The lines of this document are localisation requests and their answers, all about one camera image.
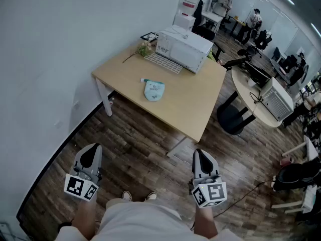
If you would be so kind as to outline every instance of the white shirt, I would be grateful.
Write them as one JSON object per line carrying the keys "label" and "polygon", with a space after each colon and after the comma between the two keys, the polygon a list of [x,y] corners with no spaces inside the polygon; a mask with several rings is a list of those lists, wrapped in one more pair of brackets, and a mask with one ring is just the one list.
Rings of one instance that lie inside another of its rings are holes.
{"label": "white shirt", "polygon": [[222,4],[232,8],[232,0],[212,0],[211,6],[215,14],[225,17],[227,9]]}
{"label": "white shirt", "polygon": [[250,28],[254,28],[254,26],[259,22],[259,21],[262,21],[262,17],[260,14],[253,14],[251,17],[250,17],[250,20],[248,21],[248,26]]}
{"label": "white shirt", "polygon": [[[318,91],[317,93],[315,93],[313,95],[310,95],[308,98],[311,100],[314,100],[314,102],[316,104],[319,104],[321,102],[321,91]],[[311,105],[309,105],[309,103],[306,100],[304,101],[304,106],[308,110],[311,110]]]}
{"label": "white shirt", "polygon": [[[56,241],[86,241],[72,226],[60,229]],[[164,206],[144,202],[119,203],[105,212],[93,241],[207,241],[194,234],[177,212]],[[242,241],[228,229],[221,231],[212,241]]]}

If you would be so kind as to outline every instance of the wooden floor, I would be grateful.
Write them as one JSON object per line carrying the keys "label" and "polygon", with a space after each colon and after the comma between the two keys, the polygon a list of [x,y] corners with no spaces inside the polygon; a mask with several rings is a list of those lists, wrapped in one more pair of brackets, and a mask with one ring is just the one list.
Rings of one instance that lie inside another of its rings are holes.
{"label": "wooden floor", "polygon": [[[220,32],[215,41],[226,51],[220,57],[223,62],[238,57],[236,53],[241,47],[228,34]],[[252,62],[274,75],[268,58],[260,59],[256,55]],[[192,177],[195,148],[207,151],[217,160],[223,181],[227,182],[228,200],[213,207],[215,215],[222,212],[259,182],[270,180],[280,169],[281,153],[303,141],[298,122],[287,129],[270,129],[255,120],[239,136],[225,133],[217,122],[216,110],[234,91],[231,73],[227,72],[200,142],[190,143],[172,158],[168,158],[166,152],[183,136],[116,95],[113,116],[108,117],[102,107],[41,178],[19,216],[23,226],[37,240],[54,240],[58,225],[73,219],[79,201],[64,194],[64,177],[75,154],[95,142],[103,147],[97,220],[102,218],[106,202],[120,197],[124,190],[129,190],[134,200],[139,201],[156,191],[160,200],[175,208],[183,221],[192,226],[195,203],[188,194],[187,183]],[[233,104],[244,107],[239,99]],[[299,150],[294,154],[297,161],[303,153],[304,150]],[[285,215],[283,209],[271,209],[271,205],[299,200],[301,194],[300,190],[273,192],[269,181],[218,216],[215,219],[218,230],[228,228],[244,240],[294,240],[306,231],[305,226],[297,226],[295,214]]]}

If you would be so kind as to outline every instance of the computer monitor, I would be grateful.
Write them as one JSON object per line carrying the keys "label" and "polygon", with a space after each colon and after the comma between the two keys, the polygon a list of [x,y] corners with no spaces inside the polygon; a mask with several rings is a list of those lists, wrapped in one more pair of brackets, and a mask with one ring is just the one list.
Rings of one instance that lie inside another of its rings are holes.
{"label": "computer monitor", "polygon": [[264,87],[271,78],[265,70],[256,67],[252,63],[245,62],[245,69],[251,75],[252,80],[260,87]]}

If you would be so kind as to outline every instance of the white microwave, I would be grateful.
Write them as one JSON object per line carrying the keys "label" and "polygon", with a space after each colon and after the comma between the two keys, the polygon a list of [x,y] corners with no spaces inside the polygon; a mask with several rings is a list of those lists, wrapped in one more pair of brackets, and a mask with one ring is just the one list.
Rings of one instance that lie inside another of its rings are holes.
{"label": "white microwave", "polygon": [[213,43],[205,38],[173,25],[159,31],[156,52],[198,73],[212,46]]}

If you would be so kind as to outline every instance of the sneaker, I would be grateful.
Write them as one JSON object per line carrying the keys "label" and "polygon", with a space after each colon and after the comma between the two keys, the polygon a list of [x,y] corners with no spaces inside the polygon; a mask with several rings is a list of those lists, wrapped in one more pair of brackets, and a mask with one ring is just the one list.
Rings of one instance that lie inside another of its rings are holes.
{"label": "sneaker", "polygon": [[132,202],[132,196],[131,193],[129,191],[124,191],[122,194],[122,199]]}
{"label": "sneaker", "polygon": [[145,200],[156,200],[157,194],[155,192],[150,193]]}

